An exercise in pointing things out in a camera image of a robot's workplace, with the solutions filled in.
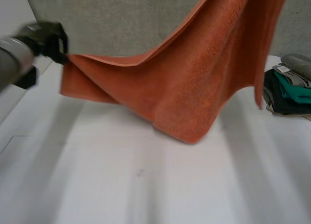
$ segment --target gray backdrop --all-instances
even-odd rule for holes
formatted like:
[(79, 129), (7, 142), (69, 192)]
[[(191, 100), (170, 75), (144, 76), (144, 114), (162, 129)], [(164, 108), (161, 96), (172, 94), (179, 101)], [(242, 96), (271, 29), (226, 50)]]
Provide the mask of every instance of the gray backdrop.
[[(28, 0), (37, 19), (60, 21), (70, 52), (133, 55), (158, 45), (198, 0)], [(287, 0), (270, 54), (311, 55), (311, 0)]]

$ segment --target white table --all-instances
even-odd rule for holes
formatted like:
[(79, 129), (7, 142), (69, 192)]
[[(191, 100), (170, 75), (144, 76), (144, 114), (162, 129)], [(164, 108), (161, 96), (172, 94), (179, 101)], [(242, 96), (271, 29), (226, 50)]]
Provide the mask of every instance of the white table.
[(60, 75), (52, 64), (0, 126), (0, 224), (311, 223), (308, 120), (258, 110), (245, 88), (191, 146), (62, 97)]

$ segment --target folded cloth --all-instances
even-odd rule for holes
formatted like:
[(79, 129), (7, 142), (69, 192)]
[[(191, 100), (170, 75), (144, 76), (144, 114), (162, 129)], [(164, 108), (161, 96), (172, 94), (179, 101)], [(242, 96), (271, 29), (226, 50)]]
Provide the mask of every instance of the folded cloth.
[(278, 73), (284, 75), (286, 77), (286, 80), (293, 86), (302, 86), (306, 88), (311, 88), (311, 81), (306, 79), (305, 77), (297, 74), (294, 72), (294, 70), (289, 70), (284, 65), (276, 65), (273, 66), (273, 69), (277, 71)]
[(295, 73), (311, 80), (310, 57), (296, 53), (289, 53), (281, 57), (281, 62)]
[(273, 115), (276, 115), (276, 116), (291, 117), (291, 118), (293, 118), (293, 117), (304, 117), (305, 119), (311, 121), (311, 115), (299, 115), (299, 114), (297, 114), (297, 115), (296, 115), (296, 114), (292, 114), (292, 115), (282, 115), (282, 114), (280, 114), (280, 113), (274, 112), (274, 109), (273, 109), (273, 107), (272, 107), (271, 104), (270, 104), (270, 105), (267, 104), (266, 109), (267, 109), (268, 111), (270, 111)]
[(263, 98), (267, 103), (266, 109), (268, 111), (270, 111), (273, 115), (277, 115), (277, 116), (282, 116), (282, 117), (304, 117), (307, 120), (311, 121), (311, 114), (305, 114), (305, 115), (301, 115), (301, 114), (289, 114), (289, 115), (283, 115), (280, 113), (277, 113), (274, 111), (272, 104), (274, 103), (273, 100), (273, 95), (271, 93), (271, 91), (269, 89), (267, 89), (266, 87), (263, 88)]
[(120, 103), (161, 131), (196, 143), (226, 101), (255, 86), (284, 0), (200, 0), (157, 48), (131, 57), (69, 55), (61, 94)]
[(298, 104), (293, 99), (284, 98), (280, 86), (280, 81), (276, 78), (275, 71), (273, 69), (266, 71), (263, 97), (266, 103), (271, 100), (269, 104), (272, 105), (276, 113), (282, 115), (311, 114), (311, 104)]
[(311, 103), (311, 89), (300, 86), (292, 86), (282, 74), (276, 71), (274, 71), (274, 73), (280, 81), (280, 88), (284, 98), (291, 98), (296, 103)]

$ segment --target towel fold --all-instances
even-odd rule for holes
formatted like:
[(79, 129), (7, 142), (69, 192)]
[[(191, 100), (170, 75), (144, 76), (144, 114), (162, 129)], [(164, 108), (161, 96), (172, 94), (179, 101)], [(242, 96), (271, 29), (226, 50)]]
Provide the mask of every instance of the towel fold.
[(200, 0), (145, 54), (69, 55), (61, 94), (126, 105), (163, 132), (196, 143), (237, 90), (254, 86), (261, 106), (265, 60), (283, 2)]
[(310, 114), (309, 115), (300, 115), (300, 114), (282, 115), (280, 113), (275, 112), (272, 105), (268, 105), (268, 104), (267, 104), (266, 109), (268, 111), (270, 111), (273, 115), (276, 115), (276, 116), (282, 116), (282, 117), (287, 117), (287, 118), (304, 117), (305, 119), (311, 121), (311, 115)]
[(301, 54), (289, 53), (281, 57), (281, 62), (295, 73), (311, 80), (311, 58)]
[(293, 99), (296, 103), (309, 103), (311, 104), (311, 89), (293, 86), (288, 83), (285, 76), (274, 71), (275, 76), (280, 81), (280, 88), (284, 98)]
[(303, 77), (302, 75), (297, 74), (294, 70), (289, 70), (284, 65), (276, 65), (273, 66), (273, 69), (278, 73), (285, 76), (286, 80), (293, 86), (301, 86), (305, 88), (311, 88), (311, 81), (307, 78)]
[(281, 84), (274, 70), (266, 71), (264, 76), (264, 95), (266, 103), (274, 111), (282, 115), (307, 115), (311, 114), (311, 104), (299, 104), (293, 99), (284, 98)]

